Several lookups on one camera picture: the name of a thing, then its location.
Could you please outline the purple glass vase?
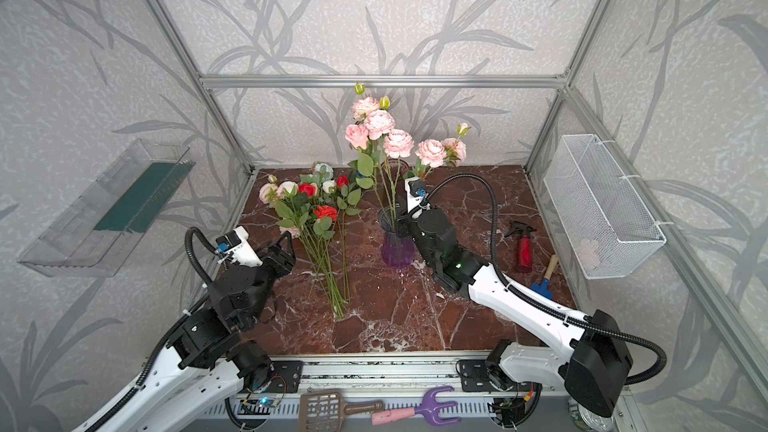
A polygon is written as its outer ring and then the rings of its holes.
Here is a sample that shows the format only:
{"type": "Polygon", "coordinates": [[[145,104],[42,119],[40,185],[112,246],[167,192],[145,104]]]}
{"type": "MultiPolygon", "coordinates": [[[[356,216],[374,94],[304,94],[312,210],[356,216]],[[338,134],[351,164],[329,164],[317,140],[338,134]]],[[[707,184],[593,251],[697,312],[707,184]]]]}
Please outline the purple glass vase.
{"type": "Polygon", "coordinates": [[[383,243],[380,247],[384,264],[390,268],[402,269],[411,265],[416,250],[408,225],[401,218],[401,207],[395,211],[387,207],[379,212],[378,223],[383,230],[383,243]]]}

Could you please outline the pink flower stem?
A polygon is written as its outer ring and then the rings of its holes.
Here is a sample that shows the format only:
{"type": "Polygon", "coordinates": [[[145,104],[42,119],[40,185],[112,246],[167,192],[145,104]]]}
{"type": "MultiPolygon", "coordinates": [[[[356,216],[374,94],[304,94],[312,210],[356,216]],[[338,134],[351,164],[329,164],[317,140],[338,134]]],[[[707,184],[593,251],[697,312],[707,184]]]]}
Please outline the pink flower stem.
{"type": "MultiPolygon", "coordinates": [[[[376,141],[380,167],[385,158],[403,159],[406,162],[415,148],[415,142],[408,132],[396,126],[395,118],[389,112],[390,99],[386,96],[374,97],[361,83],[354,85],[354,92],[357,98],[351,106],[352,124],[363,124],[369,129],[370,138],[376,141]]],[[[381,171],[379,186],[385,201],[385,209],[390,206],[386,202],[381,171]]],[[[397,206],[398,200],[396,206],[390,208],[395,211],[397,206]]]]}
{"type": "Polygon", "coordinates": [[[377,155],[376,141],[370,138],[370,131],[363,124],[348,125],[345,139],[357,152],[357,158],[351,163],[357,174],[356,182],[361,188],[371,190],[380,208],[384,209],[385,201],[379,186],[380,158],[377,155]]]}
{"type": "Polygon", "coordinates": [[[406,177],[425,180],[434,170],[440,167],[458,167],[467,157],[467,146],[463,138],[471,130],[471,126],[462,122],[457,126],[454,137],[442,140],[427,139],[416,146],[417,161],[411,167],[406,177]]]}

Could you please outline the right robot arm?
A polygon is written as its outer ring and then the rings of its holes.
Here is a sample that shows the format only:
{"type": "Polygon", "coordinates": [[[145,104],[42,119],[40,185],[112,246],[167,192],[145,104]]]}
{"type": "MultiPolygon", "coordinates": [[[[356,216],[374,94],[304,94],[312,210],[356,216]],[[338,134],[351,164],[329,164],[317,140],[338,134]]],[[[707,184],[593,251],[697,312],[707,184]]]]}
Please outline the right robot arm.
{"type": "Polygon", "coordinates": [[[584,409],[609,418],[625,387],[664,370],[668,358],[663,348],[622,332],[606,312],[566,307],[505,275],[494,241],[487,258],[461,245],[447,215],[430,203],[440,189],[427,188],[418,177],[405,180],[407,206],[397,216],[403,235],[411,238],[445,291],[495,311],[541,342],[500,342],[486,360],[496,387],[509,382],[561,386],[584,409]]]}

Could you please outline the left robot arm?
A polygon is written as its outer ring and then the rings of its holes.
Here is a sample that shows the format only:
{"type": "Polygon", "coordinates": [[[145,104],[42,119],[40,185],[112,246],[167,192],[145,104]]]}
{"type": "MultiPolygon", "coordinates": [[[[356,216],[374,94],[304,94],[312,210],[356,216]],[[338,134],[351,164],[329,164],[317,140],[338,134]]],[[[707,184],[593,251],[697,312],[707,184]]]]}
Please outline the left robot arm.
{"type": "Polygon", "coordinates": [[[180,431],[203,412],[275,378],[268,354],[245,332],[261,320],[275,282],[294,268],[288,232],[255,250],[237,227],[210,242],[196,227],[184,250],[205,293],[163,334],[138,375],[82,431],[180,431]]]}

